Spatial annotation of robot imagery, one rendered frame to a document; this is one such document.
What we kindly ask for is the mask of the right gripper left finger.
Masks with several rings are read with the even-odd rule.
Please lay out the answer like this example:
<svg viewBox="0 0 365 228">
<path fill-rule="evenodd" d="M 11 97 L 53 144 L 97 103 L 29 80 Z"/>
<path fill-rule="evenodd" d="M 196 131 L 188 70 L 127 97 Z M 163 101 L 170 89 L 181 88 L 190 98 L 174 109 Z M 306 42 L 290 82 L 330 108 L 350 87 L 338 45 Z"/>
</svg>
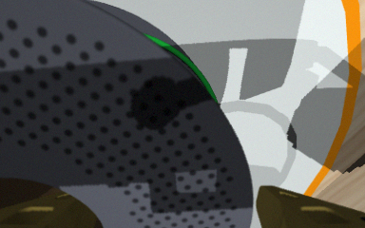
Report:
<svg viewBox="0 0 365 228">
<path fill-rule="evenodd" d="M 0 209 L 0 228 L 94 228 L 96 219 L 64 191 Z"/>
</svg>

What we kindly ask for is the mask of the orange painted ring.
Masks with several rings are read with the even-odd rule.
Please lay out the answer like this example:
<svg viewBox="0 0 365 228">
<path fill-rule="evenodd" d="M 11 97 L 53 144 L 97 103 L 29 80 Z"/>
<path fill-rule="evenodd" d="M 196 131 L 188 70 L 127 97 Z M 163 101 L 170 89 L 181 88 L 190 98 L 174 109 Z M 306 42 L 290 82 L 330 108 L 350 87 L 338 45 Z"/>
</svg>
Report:
<svg viewBox="0 0 365 228">
<path fill-rule="evenodd" d="M 330 154 L 318 173 L 316 179 L 306 191 L 304 195 L 312 197 L 316 190 L 332 168 L 336 158 L 345 142 L 352 119 L 355 113 L 355 107 L 360 87 L 361 71 L 362 71 L 362 55 L 363 55 L 363 41 L 362 41 L 362 24 L 360 7 L 358 0 L 343 0 L 343 5 L 346 14 L 349 46 L 350 46 L 350 73 L 349 84 L 346 98 L 346 104 L 341 120 L 339 130 L 336 135 L 336 140 L 330 151 Z"/>
</svg>

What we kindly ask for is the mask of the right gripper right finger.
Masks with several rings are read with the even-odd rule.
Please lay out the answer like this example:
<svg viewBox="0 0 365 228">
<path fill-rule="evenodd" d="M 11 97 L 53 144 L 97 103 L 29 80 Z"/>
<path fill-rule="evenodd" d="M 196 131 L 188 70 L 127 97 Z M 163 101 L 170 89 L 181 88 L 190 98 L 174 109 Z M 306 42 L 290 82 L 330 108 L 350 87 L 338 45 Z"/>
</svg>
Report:
<svg viewBox="0 0 365 228">
<path fill-rule="evenodd" d="M 261 228 L 365 228 L 365 213 L 273 185 L 256 200 Z"/>
</svg>

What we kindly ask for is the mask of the green wire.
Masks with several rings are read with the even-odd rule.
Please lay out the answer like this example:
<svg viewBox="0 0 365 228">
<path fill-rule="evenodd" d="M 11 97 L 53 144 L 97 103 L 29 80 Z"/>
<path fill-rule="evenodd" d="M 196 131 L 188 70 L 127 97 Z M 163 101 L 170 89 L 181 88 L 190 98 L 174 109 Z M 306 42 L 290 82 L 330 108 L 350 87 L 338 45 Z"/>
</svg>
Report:
<svg viewBox="0 0 365 228">
<path fill-rule="evenodd" d="M 215 93 L 214 93 L 212 87 L 210 86 L 210 84 L 207 82 L 207 80 L 205 79 L 203 74 L 200 72 L 200 70 L 185 55 L 183 55 L 180 51 L 178 51 L 174 47 L 170 46 L 168 43 L 166 43 L 166 42 L 164 42 L 164 41 L 162 41 L 158 38 L 155 38 L 155 37 L 147 35 L 147 34 L 144 34 L 144 35 L 146 35 L 151 40 L 153 40 L 155 43 L 157 43 L 159 46 L 161 46 L 162 48 L 167 49 L 168 51 L 170 51 L 171 53 L 173 53 L 174 55 L 179 57 L 182 61 L 184 61 L 196 73 L 196 75 L 200 78 L 200 80 L 202 81 L 202 83 L 205 86 L 206 90 L 209 92 L 209 94 L 213 97 L 213 99 L 218 104 L 217 98 L 216 98 Z"/>
</svg>

